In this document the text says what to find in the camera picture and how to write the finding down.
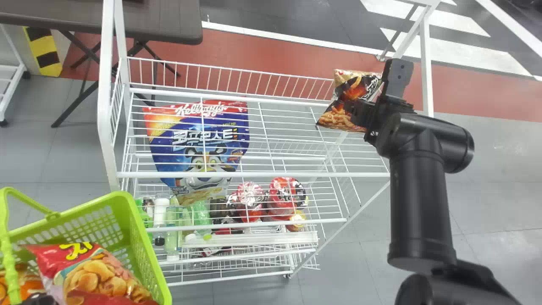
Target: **orange snack bag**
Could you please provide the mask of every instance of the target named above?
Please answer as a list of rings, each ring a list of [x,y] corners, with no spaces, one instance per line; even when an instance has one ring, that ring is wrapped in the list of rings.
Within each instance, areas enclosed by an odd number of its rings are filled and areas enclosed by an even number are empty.
[[[24,301],[35,293],[44,293],[45,288],[41,283],[39,275],[28,272],[28,265],[16,264],[15,270],[19,275],[19,288],[21,290],[21,299]],[[0,271],[0,305],[11,304],[8,296],[8,284],[5,282],[5,270]]]
[[[26,245],[59,305],[157,305],[151,293],[98,244]]]

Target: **black robotic arm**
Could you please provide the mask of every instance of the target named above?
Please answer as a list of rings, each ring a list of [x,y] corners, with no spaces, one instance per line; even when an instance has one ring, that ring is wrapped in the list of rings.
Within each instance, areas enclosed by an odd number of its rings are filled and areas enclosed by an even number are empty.
[[[402,97],[414,64],[390,59],[375,103],[345,105],[365,141],[390,160],[391,243],[388,263],[413,271],[396,305],[518,305],[482,265],[456,258],[445,173],[465,169],[474,156],[470,133],[419,115]]]

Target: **dark table top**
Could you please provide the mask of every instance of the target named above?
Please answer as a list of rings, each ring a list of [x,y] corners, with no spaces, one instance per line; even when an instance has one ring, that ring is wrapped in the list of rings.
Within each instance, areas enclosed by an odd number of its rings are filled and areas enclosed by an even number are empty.
[[[0,23],[101,32],[101,0],[0,0]],[[199,0],[123,1],[126,37],[187,45],[202,41]]]

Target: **cereal bag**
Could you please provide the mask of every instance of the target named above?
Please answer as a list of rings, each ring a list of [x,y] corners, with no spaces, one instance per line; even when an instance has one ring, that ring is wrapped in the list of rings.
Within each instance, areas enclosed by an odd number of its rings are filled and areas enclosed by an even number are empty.
[[[98,244],[25,245],[59,305],[158,305],[121,262]]]
[[[247,103],[205,100],[146,107],[145,125],[158,171],[234,172],[249,144]],[[225,196],[230,177],[162,178],[186,206]]]
[[[317,125],[354,132],[365,132],[365,128],[354,125],[350,118],[352,103],[371,100],[382,83],[382,74],[351,70],[335,70],[335,90],[331,103],[318,119]]]
[[[21,290],[21,299],[24,301],[34,294],[45,292],[41,279],[38,275],[28,271],[28,265],[24,263],[16,264],[15,270],[19,276],[19,288]],[[5,270],[0,271],[0,305],[11,304],[8,296],[8,284],[5,281]]]

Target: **potato chip bag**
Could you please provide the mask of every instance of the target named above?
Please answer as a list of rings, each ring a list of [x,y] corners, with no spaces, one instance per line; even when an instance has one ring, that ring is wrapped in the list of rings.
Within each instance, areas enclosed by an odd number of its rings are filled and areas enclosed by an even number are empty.
[[[46,292],[59,305],[158,305],[122,263],[98,244],[25,245]]]
[[[365,132],[365,128],[350,121],[352,114],[349,112],[349,104],[371,100],[382,83],[382,74],[336,69],[334,75],[335,90],[331,103],[316,124],[333,129]]]

